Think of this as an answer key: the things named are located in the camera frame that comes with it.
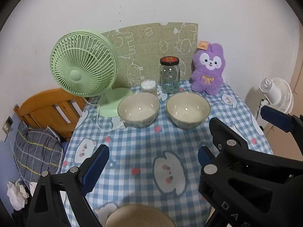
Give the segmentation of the cream bowl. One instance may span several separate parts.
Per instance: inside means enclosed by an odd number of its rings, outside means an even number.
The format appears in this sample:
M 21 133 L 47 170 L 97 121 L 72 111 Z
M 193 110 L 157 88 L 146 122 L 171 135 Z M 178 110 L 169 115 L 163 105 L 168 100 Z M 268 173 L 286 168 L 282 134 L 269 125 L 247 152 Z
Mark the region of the cream bowl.
M 158 116 L 160 101 L 147 92 L 135 93 L 124 98 L 118 105 L 118 115 L 126 126 L 144 128 Z
M 174 94 L 168 99 L 166 111 L 177 127 L 189 130 L 206 120 L 211 112 L 211 107 L 201 95 L 182 92 Z

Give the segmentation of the beige cabinet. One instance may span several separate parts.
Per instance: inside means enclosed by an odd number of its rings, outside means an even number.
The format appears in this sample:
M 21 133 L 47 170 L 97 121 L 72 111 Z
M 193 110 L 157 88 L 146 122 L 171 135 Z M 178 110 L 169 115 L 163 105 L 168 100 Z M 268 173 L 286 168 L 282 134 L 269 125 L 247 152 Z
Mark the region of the beige cabinet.
M 300 117 L 302 114 L 302 50 L 297 56 L 290 87 L 294 97 L 294 106 L 290 114 Z M 275 126 L 267 125 L 265 134 L 274 155 L 302 161 L 302 154 L 291 133 L 285 133 Z

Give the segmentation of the white crumpled cloth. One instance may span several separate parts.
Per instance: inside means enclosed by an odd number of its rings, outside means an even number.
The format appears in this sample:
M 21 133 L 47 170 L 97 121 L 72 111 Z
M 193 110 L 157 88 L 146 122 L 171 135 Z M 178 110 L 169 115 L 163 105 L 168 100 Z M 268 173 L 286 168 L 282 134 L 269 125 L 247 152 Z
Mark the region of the white crumpled cloth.
M 34 195 L 36 186 L 36 182 L 30 182 L 30 193 L 27 193 L 25 186 L 21 183 L 21 179 L 18 179 L 15 183 L 7 182 L 7 196 L 9 197 L 10 204 L 16 211 L 20 211 L 25 207 L 29 196 Z

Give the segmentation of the white standing fan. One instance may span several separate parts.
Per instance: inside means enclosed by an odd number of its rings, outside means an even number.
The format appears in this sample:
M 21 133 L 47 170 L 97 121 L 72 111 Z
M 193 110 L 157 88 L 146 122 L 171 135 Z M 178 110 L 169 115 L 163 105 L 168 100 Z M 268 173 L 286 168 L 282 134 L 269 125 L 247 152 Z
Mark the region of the white standing fan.
M 284 79 L 267 77 L 261 81 L 259 89 L 265 97 L 261 106 L 270 106 L 284 114 L 291 113 L 294 105 L 293 93 Z

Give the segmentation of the grey plaid pillow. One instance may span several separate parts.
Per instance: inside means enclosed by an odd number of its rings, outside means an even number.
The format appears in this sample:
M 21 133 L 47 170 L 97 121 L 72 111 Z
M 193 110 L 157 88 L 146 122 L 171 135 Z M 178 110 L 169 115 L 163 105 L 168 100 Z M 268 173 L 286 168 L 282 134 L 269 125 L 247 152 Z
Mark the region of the grey plaid pillow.
M 64 149 L 59 135 L 47 127 L 33 128 L 20 122 L 13 146 L 14 157 L 26 185 L 38 182 L 43 171 L 61 172 Z

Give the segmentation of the cream plate with red line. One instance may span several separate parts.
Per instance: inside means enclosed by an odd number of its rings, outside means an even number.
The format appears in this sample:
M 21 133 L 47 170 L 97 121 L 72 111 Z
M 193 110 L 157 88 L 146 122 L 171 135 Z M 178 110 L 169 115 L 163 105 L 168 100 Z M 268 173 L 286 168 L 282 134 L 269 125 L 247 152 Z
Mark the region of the cream plate with red line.
M 176 226 L 169 216 L 156 208 L 132 204 L 115 210 L 105 226 Z

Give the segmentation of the wooden bed headboard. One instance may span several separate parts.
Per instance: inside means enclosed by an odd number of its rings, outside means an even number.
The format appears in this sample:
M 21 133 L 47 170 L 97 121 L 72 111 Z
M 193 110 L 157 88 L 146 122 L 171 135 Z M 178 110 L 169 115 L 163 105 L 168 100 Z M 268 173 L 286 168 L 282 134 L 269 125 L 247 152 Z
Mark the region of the wooden bed headboard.
M 81 111 L 84 110 L 84 98 L 58 88 L 33 95 L 21 106 L 15 105 L 13 110 L 27 125 L 43 129 L 50 127 L 64 140 L 69 141 L 81 116 L 73 102 Z

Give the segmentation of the purple plush bunny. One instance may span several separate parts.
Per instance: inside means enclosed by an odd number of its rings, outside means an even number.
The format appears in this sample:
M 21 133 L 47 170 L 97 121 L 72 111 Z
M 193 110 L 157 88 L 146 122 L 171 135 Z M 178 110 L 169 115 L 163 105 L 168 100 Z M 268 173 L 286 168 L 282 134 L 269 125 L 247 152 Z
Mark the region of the purple plush bunny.
M 222 73 L 226 66 L 223 48 L 218 43 L 200 41 L 193 56 L 192 90 L 215 96 L 223 84 Z

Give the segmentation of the blue checkered tablecloth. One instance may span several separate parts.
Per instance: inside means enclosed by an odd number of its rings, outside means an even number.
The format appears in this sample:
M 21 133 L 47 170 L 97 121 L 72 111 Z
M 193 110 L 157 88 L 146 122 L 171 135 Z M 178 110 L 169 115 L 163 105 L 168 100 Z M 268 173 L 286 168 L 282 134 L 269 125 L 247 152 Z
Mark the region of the blue checkered tablecloth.
M 84 108 L 69 143 L 62 172 L 79 166 L 99 145 L 109 147 L 109 160 L 86 199 L 101 224 L 117 208 L 141 204 L 167 214 L 176 226 L 203 226 L 211 205 L 198 191 L 198 150 L 212 143 L 208 121 L 184 130 L 166 112 L 168 95 L 158 90 L 160 109 L 144 128 L 125 127 L 118 117 L 97 117 L 96 99 Z

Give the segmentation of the glass jar with black lid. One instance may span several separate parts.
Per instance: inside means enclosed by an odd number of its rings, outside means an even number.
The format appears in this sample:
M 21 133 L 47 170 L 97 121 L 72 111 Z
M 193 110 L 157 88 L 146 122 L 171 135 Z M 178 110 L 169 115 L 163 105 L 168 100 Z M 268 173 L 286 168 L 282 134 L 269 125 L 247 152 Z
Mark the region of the glass jar with black lid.
M 161 87 L 167 94 L 179 92 L 180 87 L 180 68 L 179 58 L 174 56 L 165 56 L 160 59 L 161 65 Z

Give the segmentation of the cotton swab container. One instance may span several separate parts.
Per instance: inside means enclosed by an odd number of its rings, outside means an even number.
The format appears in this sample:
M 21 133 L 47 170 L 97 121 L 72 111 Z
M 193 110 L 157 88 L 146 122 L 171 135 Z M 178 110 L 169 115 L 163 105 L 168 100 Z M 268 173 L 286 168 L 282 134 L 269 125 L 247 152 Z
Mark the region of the cotton swab container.
M 157 83 L 155 80 L 146 79 L 141 82 L 141 90 L 157 96 Z

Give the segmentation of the green desk fan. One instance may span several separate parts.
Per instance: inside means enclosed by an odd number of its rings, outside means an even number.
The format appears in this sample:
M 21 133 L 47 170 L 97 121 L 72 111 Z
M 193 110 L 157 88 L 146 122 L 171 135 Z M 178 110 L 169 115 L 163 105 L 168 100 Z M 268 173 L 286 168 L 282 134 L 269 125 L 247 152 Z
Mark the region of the green desk fan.
M 62 36 L 50 54 L 50 70 L 65 91 L 79 97 L 99 97 L 97 114 L 116 117 L 122 99 L 132 94 L 113 88 L 118 76 L 118 57 L 101 33 L 78 30 Z

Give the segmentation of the beige elephant pattern mat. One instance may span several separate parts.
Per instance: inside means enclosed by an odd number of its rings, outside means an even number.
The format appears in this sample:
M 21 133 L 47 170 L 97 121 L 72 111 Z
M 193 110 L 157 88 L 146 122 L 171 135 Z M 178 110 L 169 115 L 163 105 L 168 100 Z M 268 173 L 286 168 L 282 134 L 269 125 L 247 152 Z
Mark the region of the beige elephant pattern mat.
M 170 22 L 142 24 L 104 32 L 115 47 L 118 73 L 114 88 L 130 88 L 145 79 L 160 82 L 160 59 L 179 58 L 180 79 L 192 74 L 192 59 L 197 49 L 198 24 Z

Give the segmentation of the wall socket panel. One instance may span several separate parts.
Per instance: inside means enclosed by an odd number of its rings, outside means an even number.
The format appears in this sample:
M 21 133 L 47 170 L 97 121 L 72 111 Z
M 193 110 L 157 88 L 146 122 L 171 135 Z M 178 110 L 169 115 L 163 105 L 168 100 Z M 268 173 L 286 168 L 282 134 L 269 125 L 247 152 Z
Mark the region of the wall socket panel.
M 8 116 L 8 118 L 6 119 L 5 123 L 2 126 L 2 130 L 6 135 L 8 134 L 12 125 L 13 125 L 13 119 L 10 116 Z

